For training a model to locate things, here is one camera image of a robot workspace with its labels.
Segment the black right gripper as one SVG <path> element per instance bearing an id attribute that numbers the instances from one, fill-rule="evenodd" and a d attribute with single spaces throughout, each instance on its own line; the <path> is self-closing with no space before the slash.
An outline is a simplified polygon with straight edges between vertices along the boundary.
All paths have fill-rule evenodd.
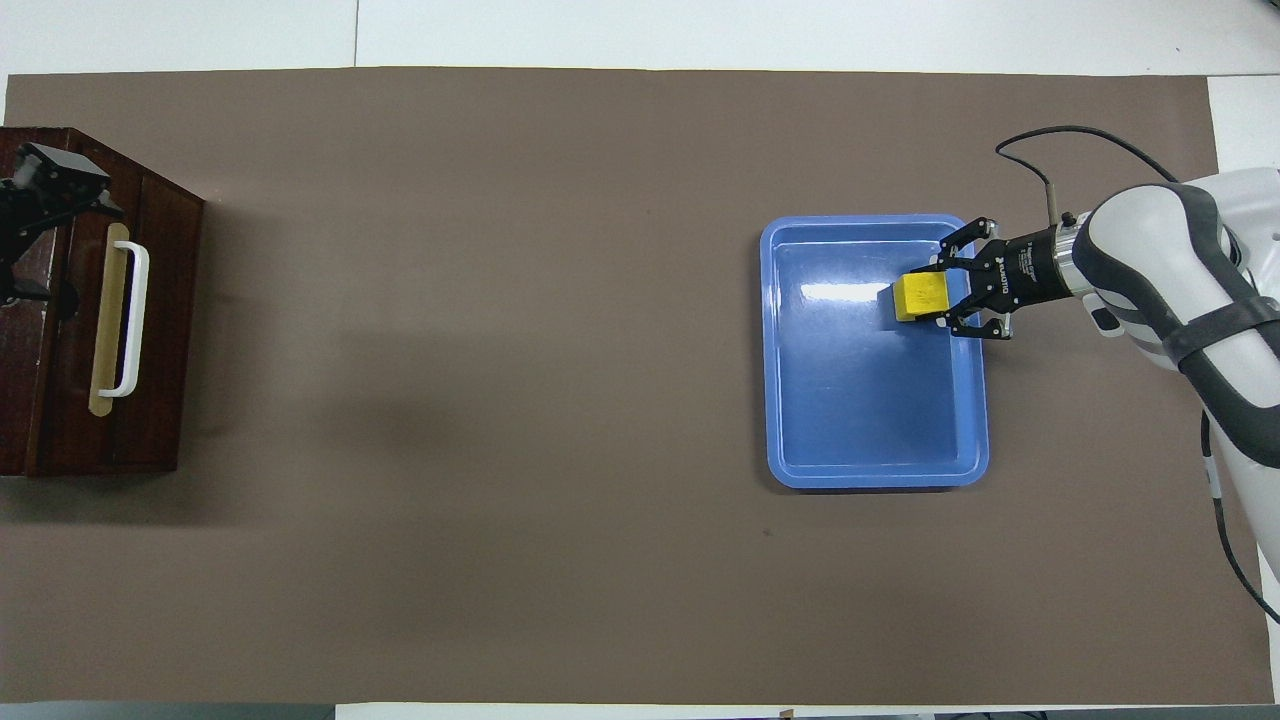
<path id="1" fill-rule="evenodd" d="M 983 274 L 983 305 L 961 301 L 941 313 L 934 324 L 963 340 L 1012 338 L 1012 314 L 991 307 L 1029 307 L 1062 299 L 1062 275 L 1055 258 L 1057 234 L 1046 228 L 1001 240 L 998 223 L 979 217 L 945 236 L 932 259 L 906 275 L 963 270 Z"/>

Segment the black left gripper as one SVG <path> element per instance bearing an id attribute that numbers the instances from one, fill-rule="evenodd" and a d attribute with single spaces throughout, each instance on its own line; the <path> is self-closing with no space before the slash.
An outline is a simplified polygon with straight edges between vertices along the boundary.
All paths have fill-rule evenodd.
<path id="1" fill-rule="evenodd" d="M 1 261 L 19 261 L 44 233 L 38 223 L 67 223 L 92 213 L 122 219 L 125 211 L 110 195 L 110 176 L 88 158 L 41 143 L 22 143 L 17 151 L 12 188 L 1 188 Z M 68 281 L 55 290 L 19 278 L 12 268 L 1 269 L 1 306 L 20 302 L 45 304 L 59 322 L 79 311 L 79 292 Z"/>

